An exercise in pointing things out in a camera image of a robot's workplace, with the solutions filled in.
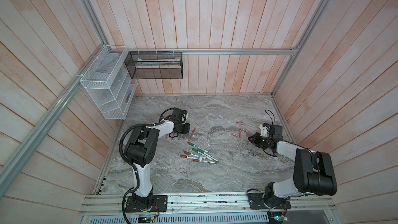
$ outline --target marble tabletop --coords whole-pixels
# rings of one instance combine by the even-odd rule
[[[247,137],[259,132],[260,124],[271,122],[266,109],[275,114],[275,123],[280,124],[268,95],[135,97],[119,136],[134,124],[157,122],[160,114],[171,107],[188,111],[190,132],[196,128],[191,142],[208,150],[219,163],[196,163],[180,158],[184,150],[191,151],[187,144],[190,134],[185,139],[161,137],[150,164],[155,193],[264,190],[269,182],[292,177],[293,161],[280,155],[270,157],[252,143],[247,145]],[[241,133],[241,140],[231,135],[239,135],[239,129],[248,132]],[[116,149],[101,194],[123,194],[132,186],[132,168]]]

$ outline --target wooden wall panel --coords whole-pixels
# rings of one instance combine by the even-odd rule
[[[104,32],[111,36],[110,44],[252,48],[295,47],[320,0],[90,1]],[[269,93],[287,60],[286,56],[189,56],[183,80],[139,80],[137,93]]]
[[[0,0],[0,6],[3,167],[100,40],[80,0]],[[0,222],[74,223],[116,128],[79,90],[0,200]]]
[[[276,94],[296,142],[332,158],[344,223],[397,220],[398,0],[332,0]]]

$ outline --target red marker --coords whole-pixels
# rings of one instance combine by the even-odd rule
[[[191,141],[191,138],[192,138],[193,134],[195,133],[195,131],[196,131],[196,128],[195,128],[195,129],[193,129],[193,131],[192,131],[192,134],[191,134],[191,136],[189,137],[189,140],[188,140],[188,142],[187,142],[187,143],[189,143],[189,142]]]

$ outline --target ventilation grille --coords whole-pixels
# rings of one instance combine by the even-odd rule
[[[138,215],[128,216],[131,223],[138,223]],[[161,214],[150,223],[264,223],[267,221],[266,212],[250,213],[218,213],[218,214]],[[123,216],[92,217],[89,224],[126,223]]]

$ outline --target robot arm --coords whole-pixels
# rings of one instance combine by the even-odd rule
[[[249,137],[255,146],[270,149],[295,162],[293,177],[281,182],[271,182],[265,189],[264,202],[272,208],[286,202],[290,197],[303,195],[334,195],[337,183],[330,155],[311,151],[283,140],[282,127],[274,124],[261,124],[261,133]]]
[[[336,177],[329,154],[307,150],[286,141],[277,142],[276,151],[295,162],[293,177],[273,184],[273,194],[276,197],[336,193]]]
[[[121,157],[135,171],[136,191],[132,193],[132,196],[140,209],[147,209],[152,205],[153,188],[150,182],[150,163],[155,156],[158,138],[170,133],[176,133],[177,135],[174,137],[177,137],[179,134],[189,132],[189,123],[186,123],[187,111],[179,108],[168,110],[173,110],[173,113],[164,118],[161,116],[158,123],[138,124],[130,127],[122,136],[119,146]],[[128,132],[131,132],[130,138],[125,148],[122,149],[124,137]]]

